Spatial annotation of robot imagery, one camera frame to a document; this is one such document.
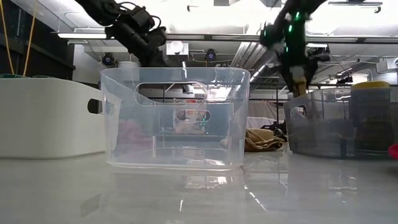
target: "gray plastic bin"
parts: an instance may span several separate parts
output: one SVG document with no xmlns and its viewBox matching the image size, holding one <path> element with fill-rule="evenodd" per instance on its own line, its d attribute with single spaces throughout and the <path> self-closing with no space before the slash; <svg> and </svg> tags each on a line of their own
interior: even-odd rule
<svg viewBox="0 0 398 224">
<path fill-rule="evenodd" d="M 398 142 L 398 88 L 317 90 L 284 104 L 293 152 L 384 158 Z"/>
</svg>

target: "ceiling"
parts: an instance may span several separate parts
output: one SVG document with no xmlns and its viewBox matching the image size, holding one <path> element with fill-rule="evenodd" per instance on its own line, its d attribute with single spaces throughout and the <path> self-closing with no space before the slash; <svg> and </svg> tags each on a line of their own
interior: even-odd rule
<svg viewBox="0 0 398 224">
<path fill-rule="evenodd" d="M 12 0 L 29 13 L 33 13 L 33 0 Z M 270 9 L 263 2 L 265 0 L 227 0 L 230 6 L 213 6 L 215 2 L 223 0 L 129 0 L 162 18 L 162 25 L 171 34 L 251 34 L 255 35 L 261 24 L 273 21 L 279 7 Z M 307 32 L 311 35 L 328 36 L 388 36 L 398 35 L 398 1 L 378 0 L 382 2 L 382 10 L 375 14 L 374 7 L 332 6 L 324 3 L 312 15 L 307 23 Z M 99 28 L 74 0 L 38 0 L 36 5 L 37 18 L 59 32 L 102 32 L 85 28 Z M 228 61 L 232 66 L 255 70 L 264 63 L 277 63 L 273 54 L 269 54 L 258 45 L 239 42 L 188 42 L 189 49 L 195 52 L 215 49 L 222 54 L 217 59 Z M 397 56 L 398 45 L 353 45 L 331 44 L 331 53 L 341 65 L 320 65 L 316 82 L 324 80 L 329 75 L 336 74 L 343 69 L 360 66 L 362 63 L 344 63 L 356 60 L 374 60 L 382 56 Z M 103 52 L 114 50 L 119 60 L 130 60 L 127 50 L 115 40 L 91 40 L 85 45 L 85 51 L 95 59 Z M 196 61 L 189 61 L 189 67 L 205 66 L 203 54 L 195 55 Z M 262 73 L 261 76 L 273 75 Z"/>
</svg>

